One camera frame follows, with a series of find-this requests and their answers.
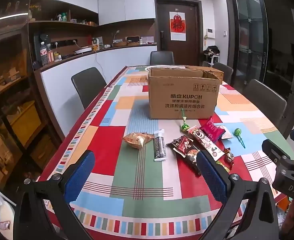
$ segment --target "patchwork tablecloth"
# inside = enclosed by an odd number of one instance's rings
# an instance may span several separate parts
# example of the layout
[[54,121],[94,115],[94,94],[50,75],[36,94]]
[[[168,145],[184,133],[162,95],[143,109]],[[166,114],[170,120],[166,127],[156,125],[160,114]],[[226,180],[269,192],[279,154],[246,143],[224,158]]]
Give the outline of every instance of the patchwork tablecloth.
[[[167,148],[167,160],[154,161],[153,142],[141,150],[122,137],[131,132],[153,133],[165,129],[165,143],[182,135],[182,120],[151,120],[145,67],[127,67],[90,104],[45,168],[40,180],[63,173],[89,149],[95,154],[92,170],[76,201],[75,214],[96,239],[197,239],[217,214],[221,203],[212,196],[203,177],[197,178],[181,158]],[[230,132],[241,128],[244,149],[237,138],[219,140],[220,149],[231,148],[235,164],[231,173],[245,180],[261,177],[271,184],[276,165],[263,153],[269,138],[294,158],[290,146],[275,126],[239,92],[224,83],[219,88],[214,123]],[[190,126],[205,120],[188,120]],[[274,197],[281,193],[272,189]],[[243,201],[235,221],[246,207]],[[49,215],[56,223],[52,206]]]

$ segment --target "paper box on shelf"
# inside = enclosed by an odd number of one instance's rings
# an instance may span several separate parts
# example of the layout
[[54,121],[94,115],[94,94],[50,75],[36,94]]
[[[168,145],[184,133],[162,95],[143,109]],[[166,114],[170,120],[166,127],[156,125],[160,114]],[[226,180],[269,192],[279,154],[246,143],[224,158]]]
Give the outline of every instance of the paper box on shelf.
[[221,81],[224,78],[224,72],[213,67],[186,66],[186,68],[208,71],[213,73]]
[[208,71],[152,68],[148,73],[150,117],[209,118],[215,110],[222,81]]

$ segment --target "gray chair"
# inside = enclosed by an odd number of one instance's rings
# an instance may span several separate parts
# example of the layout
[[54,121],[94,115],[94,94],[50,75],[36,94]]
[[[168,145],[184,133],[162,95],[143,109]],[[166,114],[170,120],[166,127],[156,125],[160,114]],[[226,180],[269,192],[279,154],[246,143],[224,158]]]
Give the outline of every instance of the gray chair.
[[95,67],[85,69],[73,75],[71,81],[85,109],[106,86],[106,81]]
[[203,61],[203,67],[211,67],[211,65],[207,61]]
[[149,65],[175,65],[172,51],[152,51]]
[[252,79],[243,95],[252,102],[277,127],[287,106],[287,102],[274,90],[258,80]]
[[216,62],[213,65],[213,68],[218,69],[220,71],[224,72],[224,78],[223,81],[225,81],[227,84],[230,85],[231,82],[231,75],[234,72],[234,70],[231,67],[228,67],[227,65],[224,65],[222,63]]

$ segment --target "screw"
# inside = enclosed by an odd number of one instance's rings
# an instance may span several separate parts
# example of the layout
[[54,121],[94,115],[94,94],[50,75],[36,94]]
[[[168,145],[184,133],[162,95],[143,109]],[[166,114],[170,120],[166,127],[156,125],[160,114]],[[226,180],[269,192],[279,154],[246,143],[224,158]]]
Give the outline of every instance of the screw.
[[29,184],[30,182],[31,182],[31,180],[29,178],[27,178],[27,179],[24,180],[24,184],[25,185]]
[[264,184],[268,184],[268,180],[266,178],[261,178],[261,180]]
[[51,178],[52,178],[53,180],[59,180],[61,176],[62,176],[62,175],[61,175],[60,173],[55,173],[53,176],[51,176]]
[[231,177],[233,180],[239,180],[239,175],[236,174],[236,173],[231,174],[230,177]]

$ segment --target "glass door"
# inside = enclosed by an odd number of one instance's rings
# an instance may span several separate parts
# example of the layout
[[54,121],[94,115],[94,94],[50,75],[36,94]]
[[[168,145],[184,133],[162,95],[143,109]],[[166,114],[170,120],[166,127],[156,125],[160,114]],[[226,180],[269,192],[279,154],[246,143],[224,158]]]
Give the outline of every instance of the glass door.
[[242,92],[248,82],[264,80],[268,51],[268,26],[263,0],[235,0],[239,29],[237,69],[232,80]]

